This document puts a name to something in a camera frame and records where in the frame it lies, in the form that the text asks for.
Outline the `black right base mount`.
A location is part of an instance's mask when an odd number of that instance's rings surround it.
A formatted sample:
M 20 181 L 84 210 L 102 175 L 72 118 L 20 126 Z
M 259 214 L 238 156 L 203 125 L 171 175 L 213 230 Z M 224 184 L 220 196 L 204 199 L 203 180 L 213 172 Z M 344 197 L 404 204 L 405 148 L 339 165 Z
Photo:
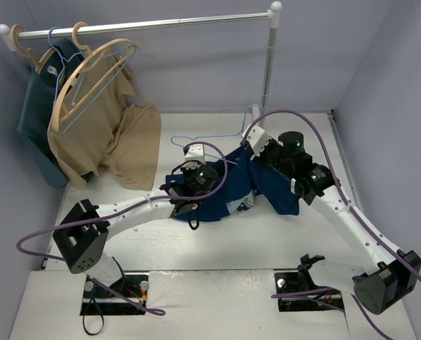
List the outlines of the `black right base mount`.
M 277 307 L 279 312 L 324 312 L 345 311 L 339 290 L 317 286 L 308 270 L 312 265 L 324 260 L 324 256 L 309 255 L 300 258 L 296 270 L 274 273 Z

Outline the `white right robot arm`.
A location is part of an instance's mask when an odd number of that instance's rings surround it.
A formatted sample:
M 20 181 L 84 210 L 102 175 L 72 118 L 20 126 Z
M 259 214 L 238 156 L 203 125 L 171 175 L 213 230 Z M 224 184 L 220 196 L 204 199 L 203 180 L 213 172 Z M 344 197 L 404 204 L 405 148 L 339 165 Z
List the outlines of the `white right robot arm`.
M 313 208 L 350 246 L 360 266 L 329 261 L 324 256 L 302 256 L 296 281 L 312 292 L 331 287 L 352 293 L 360 304 L 379 315 L 415 289 L 421 258 L 390 242 L 353 205 L 330 169 L 315 163 L 304 149 L 304 136 L 282 133 L 277 140 L 261 127 L 248 127 L 242 144 L 253 161 L 289 180 L 289 190 Z

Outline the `wooden hanger with beige shirt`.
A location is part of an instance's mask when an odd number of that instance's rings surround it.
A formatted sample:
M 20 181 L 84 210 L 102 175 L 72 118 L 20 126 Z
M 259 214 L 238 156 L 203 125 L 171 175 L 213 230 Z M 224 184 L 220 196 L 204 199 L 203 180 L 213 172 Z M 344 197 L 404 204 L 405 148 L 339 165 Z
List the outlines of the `wooden hanger with beige shirt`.
M 87 23 L 78 22 L 72 29 L 71 37 L 73 43 L 80 50 L 84 50 L 86 52 L 86 58 L 69 76 L 69 78 L 61 88 L 61 91 L 55 97 L 51 116 L 51 126 L 52 129 L 56 132 L 60 131 L 60 124 L 62 121 L 67 120 L 70 115 L 75 114 L 75 112 L 80 108 L 80 106 L 82 106 L 92 94 L 94 94 L 98 89 L 100 89 L 100 91 L 91 100 L 91 105 L 94 102 L 94 100 L 106 89 L 107 85 L 121 72 L 122 68 L 126 65 L 127 61 L 135 54 L 136 50 L 140 49 L 140 46 L 138 46 L 138 44 L 136 44 L 133 40 L 127 38 L 118 38 L 101 45 L 95 50 L 92 50 L 88 45 L 82 45 L 78 42 L 77 37 L 81 28 L 96 27 L 90 27 Z M 116 61 L 116 63 L 114 63 L 114 65 L 111 68 L 109 68 L 99 80 L 97 80 L 97 82 L 93 85 L 89 92 L 85 96 L 83 96 L 79 102 L 75 103 L 70 110 L 66 106 L 63 106 L 64 98 L 73 80 L 77 76 L 84 75 L 86 72 L 89 72 L 93 68 L 97 67 L 101 60 L 108 56 L 105 55 L 104 52 L 110 46 L 122 43 L 125 44 L 125 54 L 118 61 Z

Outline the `silver clothes rack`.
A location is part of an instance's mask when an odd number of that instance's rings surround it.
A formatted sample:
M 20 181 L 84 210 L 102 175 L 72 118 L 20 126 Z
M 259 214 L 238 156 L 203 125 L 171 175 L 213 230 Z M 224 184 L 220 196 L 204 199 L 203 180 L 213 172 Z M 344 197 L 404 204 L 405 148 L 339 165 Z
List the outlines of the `silver clothes rack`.
M 77 35 L 94 35 L 103 33 L 119 33 L 126 31 L 148 30 L 155 28 L 168 28 L 191 25 L 204 25 L 225 22 L 237 21 L 254 21 L 266 19 L 270 22 L 269 37 L 267 43 L 267 52 L 265 60 L 265 72 L 263 78 L 263 89 L 260 105 L 265 107 L 269 96 L 272 64 L 275 53 L 275 44 L 277 39 L 277 29 L 279 27 L 280 16 L 282 11 L 282 4 L 279 1 L 271 3 L 270 8 L 265 12 L 260 13 L 245 13 L 245 14 L 229 14 L 220 16 L 204 16 L 195 18 L 175 18 L 156 21 L 140 21 L 129 23 L 114 23 L 104 25 L 89 25 L 79 28 L 76 31 Z M 43 38 L 63 38 L 73 35 L 72 28 L 53 28 L 47 30 L 26 31 L 22 27 L 10 27 L 6 24 L 0 24 L 0 38 L 6 43 L 8 49 L 12 52 L 17 52 L 24 58 L 31 58 L 32 52 L 29 50 L 22 50 L 19 42 L 22 40 L 36 40 Z

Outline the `beige hanging shirt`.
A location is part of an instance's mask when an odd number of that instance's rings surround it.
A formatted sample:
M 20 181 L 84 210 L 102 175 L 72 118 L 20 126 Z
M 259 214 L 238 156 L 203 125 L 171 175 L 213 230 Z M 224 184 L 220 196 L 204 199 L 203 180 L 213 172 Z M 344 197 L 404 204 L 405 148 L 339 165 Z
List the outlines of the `beige hanging shirt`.
M 156 176 L 161 116 L 152 105 L 127 104 L 135 92 L 120 72 L 83 112 L 47 131 L 50 149 L 69 186 L 85 188 L 86 176 L 110 172 L 130 190 L 149 191 Z

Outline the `blue Mickey Mouse t-shirt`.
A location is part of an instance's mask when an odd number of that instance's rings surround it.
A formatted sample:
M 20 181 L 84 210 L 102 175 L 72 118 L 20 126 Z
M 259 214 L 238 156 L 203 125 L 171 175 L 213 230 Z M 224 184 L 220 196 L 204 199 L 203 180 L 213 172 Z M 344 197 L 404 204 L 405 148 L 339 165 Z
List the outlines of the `blue Mickey Mouse t-shirt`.
M 250 149 L 238 147 L 226 155 L 229 173 L 222 188 L 196 210 L 177 215 L 181 221 L 216 222 L 249 210 L 256 196 L 264 196 L 279 215 L 298 215 L 299 197 L 290 191 L 290 180 L 250 158 Z

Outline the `dark teal hanging shirt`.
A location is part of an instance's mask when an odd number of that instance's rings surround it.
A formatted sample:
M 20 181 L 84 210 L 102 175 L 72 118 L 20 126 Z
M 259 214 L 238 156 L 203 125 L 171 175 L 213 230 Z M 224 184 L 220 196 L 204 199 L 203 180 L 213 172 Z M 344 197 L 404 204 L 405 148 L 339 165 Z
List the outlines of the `dark teal hanging shirt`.
M 47 138 L 55 85 L 60 68 L 59 58 L 53 50 L 53 55 L 47 60 L 42 71 L 31 72 L 17 127 L 21 142 L 33 156 L 46 183 L 53 188 L 64 187 L 69 182 L 50 150 Z M 76 68 L 70 62 L 66 77 Z

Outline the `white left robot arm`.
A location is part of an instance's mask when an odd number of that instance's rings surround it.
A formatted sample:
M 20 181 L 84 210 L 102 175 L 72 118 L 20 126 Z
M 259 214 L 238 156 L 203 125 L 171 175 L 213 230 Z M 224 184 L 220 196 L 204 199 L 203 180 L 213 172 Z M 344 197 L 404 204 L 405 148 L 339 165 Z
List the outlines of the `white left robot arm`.
M 197 197 L 208 196 L 218 179 L 218 173 L 205 164 L 203 144 L 185 148 L 185 162 L 180 169 L 183 180 L 165 183 L 131 200 L 109 205 L 94 205 L 89 199 L 76 203 L 61 224 L 81 224 L 53 232 L 53 240 L 69 271 L 97 279 L 100 289 L 109 297 L 122 294 L 125 279 L 118 262 L 105 253 L 107 241 L 154 220 L 191 215 L 201 203 Z

